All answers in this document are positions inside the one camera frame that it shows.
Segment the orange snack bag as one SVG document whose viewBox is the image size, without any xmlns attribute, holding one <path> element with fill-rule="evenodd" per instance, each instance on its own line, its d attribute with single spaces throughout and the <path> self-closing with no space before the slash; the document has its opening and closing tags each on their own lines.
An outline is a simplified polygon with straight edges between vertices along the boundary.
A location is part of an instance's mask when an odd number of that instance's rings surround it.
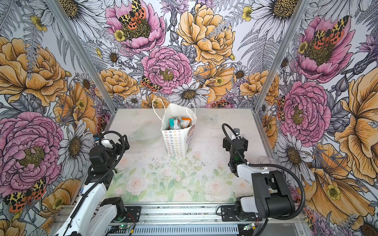
<svg viewBox="0 0 378 236">
<path fill-rule="evenodd" d="M 192 119 L 190 119 L 190 118 L 181 118 L 180 126 L 183 129 L 185 129 L 185 128 L 190 127 L 191 123 L 192 123 Z"/>
</svg>

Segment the white printed paper bag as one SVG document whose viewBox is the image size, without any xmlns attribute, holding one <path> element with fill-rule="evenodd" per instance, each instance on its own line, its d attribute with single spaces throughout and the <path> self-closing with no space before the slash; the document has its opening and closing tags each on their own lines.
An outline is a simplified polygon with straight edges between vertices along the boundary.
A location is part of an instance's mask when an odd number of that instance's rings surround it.
<svg viewBox="0 0 378 236">
<path fill-rule="evenodd" d="M 197 122 L 196 105 L 189 103 L 187 106 L 177 104 L 163 105 L 164 115 L 158 117 L 161 121 L 161 133 L 169 156 L 186 157 L 190 143 L 192 142 L 195 126 Z M 170 130 L 168 120 L 171 118 L 190 118 L 192 123 L 190 127 L 179 130 Z"/>
</svg>

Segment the teal snack bag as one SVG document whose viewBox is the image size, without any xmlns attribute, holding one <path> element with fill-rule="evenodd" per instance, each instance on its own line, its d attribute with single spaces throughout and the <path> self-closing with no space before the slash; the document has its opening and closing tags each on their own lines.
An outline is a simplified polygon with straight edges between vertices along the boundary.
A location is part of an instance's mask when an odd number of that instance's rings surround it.
<svg viewBox="0 0 378 236">
<path fill-rule="evenodd" d="M 168 120 L 170 130 L 183 129 L 183 120 L 181 117 L 171 118 Z"/>
</svg>

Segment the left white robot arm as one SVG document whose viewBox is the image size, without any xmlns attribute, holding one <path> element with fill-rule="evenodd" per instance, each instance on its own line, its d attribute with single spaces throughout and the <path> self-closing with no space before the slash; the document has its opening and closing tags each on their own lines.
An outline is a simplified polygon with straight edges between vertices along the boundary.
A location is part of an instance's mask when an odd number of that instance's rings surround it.
<svg viewBox="0 0 378 236">
<path fill-rule="evenodd" d="M 114 220 L 123 220 L 126 209 L 121 197 L 105 198 L 114 169 L 126 150 L 126 140 L 98 143 L 89 153 L 90 167 L 80 197 L 56 236 L 103 236 Z"/>
</svg>

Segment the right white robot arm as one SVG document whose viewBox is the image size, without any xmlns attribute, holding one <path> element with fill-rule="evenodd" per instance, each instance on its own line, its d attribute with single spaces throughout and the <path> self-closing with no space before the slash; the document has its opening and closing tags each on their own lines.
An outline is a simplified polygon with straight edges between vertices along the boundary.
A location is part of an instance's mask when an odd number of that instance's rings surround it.
<svg viewBox="0 0 378 236">
<path fill-rule="evenodd" d="M 253 187 L 249 196 L 238 197 L 231 211 L 240 220 L 274 218 L 289 220 L 298 215 L 290 190 L 280 171 L 262 171 L 262 164 L 251 164 L 244 158 L 248 140 L 225 137 L 222 147 L 229 152 L 229 168 L 236 177 Z"/>
</svg>

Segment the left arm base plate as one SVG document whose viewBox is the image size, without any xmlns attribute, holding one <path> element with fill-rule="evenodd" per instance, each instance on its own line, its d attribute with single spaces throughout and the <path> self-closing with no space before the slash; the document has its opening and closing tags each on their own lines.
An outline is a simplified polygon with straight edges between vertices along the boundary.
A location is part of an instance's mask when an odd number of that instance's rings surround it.
<svg viewBox="0 0 378 236">
<path fill-rule="evenodd" d="M 124 213 L 115 222 L 138 223 L 141 217 L 141 206 L 125 206 Z"/>
</svg>

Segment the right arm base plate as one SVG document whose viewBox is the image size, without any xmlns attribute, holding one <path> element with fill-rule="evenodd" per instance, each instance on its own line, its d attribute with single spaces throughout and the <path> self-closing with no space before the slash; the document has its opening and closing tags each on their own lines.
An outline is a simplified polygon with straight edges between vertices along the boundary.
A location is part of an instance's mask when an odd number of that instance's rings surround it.
<svg viewBox="0 0 378 236">
<path fill-rule="evenodd" d="M 235 205 L 221 205 L 217 208 L 216 214 L 221 217 L 222 222 L 257 222 L 262 221 L 262 217 L 255 212 L 244 212 Z"/>
</svg>

